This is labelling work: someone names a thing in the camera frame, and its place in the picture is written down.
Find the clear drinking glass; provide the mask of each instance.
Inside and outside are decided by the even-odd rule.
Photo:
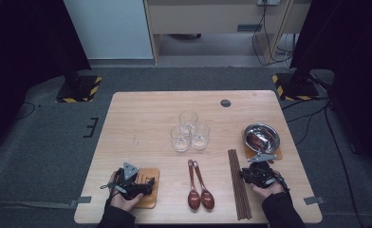
[[[197,123],[191,128],[192,147],[204,149],[209,142],[210,127],[204,123]]]
[[[190,129],[195,123],[197,123],[197,114],[194,111],[183,111],[179,115],[179,122],[182,127],[182,133],[185,136],[189,136]]]
[[[171,130],[172,147],[178,152],[184,152],[189,149],[190,136],[182,133],[182,126],[174,126]]]

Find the metal bowl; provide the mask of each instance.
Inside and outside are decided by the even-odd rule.
[[[269,125],[254,123],[246,127],[244,133],[245,144],[257,153],[270,154],[280,146],[280,136]]]

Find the wooden chopsticks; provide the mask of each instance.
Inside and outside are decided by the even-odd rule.
[[[251,207],[249,206],[248,195],[246,193],[245,183],[239,175],[240,165],[236,150],[228,150],[230,167],[232,174],[233,193],[235,196],[237,219],[251,219]]]

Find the hand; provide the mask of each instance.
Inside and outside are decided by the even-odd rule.
[[[114,181],[114,179],[115,179],[115,173],[116,172],[113,172],[113,174],[112,174],[109,182],[113,182]],[[140,193],[134,199],[126,200],[121,194],[117,194],[118,192],[119,191],[116,190],[116,189],[113,191],[113,194],[115,195],[115,197],[112,198],[110,205],[111,206],[114,206],[114,207],[118,207],[121,210],[126,211],[126,212],[130,212],[133,209],[133,207],[138,202],[140,202],[140,200],[143,197],[143,194]]]
[[[251,189],[258,195],[260,195],[263,199],[266,199],[272,194],[282,193],[285,192],[283,185],[279,183],[278,181],[275,181],[272,185],[270,185],[268,188],[260,188],[257,187],[254,183],[251,183]]]

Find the wooden table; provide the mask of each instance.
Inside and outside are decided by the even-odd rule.
[[[222,100],[231,106],[224,107]],[[170,129],[178,124],[183,110],[193,110],[198,121],[211,128],[204,150],[192,147],[183,153],[171,146]],[[260,198],[246,185],[252,219],[237,219],[228,150],[236,149],[241,167],[248,167],[242,130],[253,123],[272,126],[280,135],[283,159],[271,167],[286,179],[294,206],[304,222],[322,219],[317,204],[306,205],[313,192],[286,120],[272,91],[161,91],[118,92],[113,96],[95,155],[86,178],[83,197],[90,203],[77,207],[74,219],[81,224],[99,223],[108,197],[101,185],[113,171],[131,162],[139,168],[158,168],[157,205],[134,209],[137,224],[267,223]],[[214,194],[212,211],[189,208],[190,177],[187,161],[196,160],[206,187]],[[195,176],[195,186],[201,192]]]

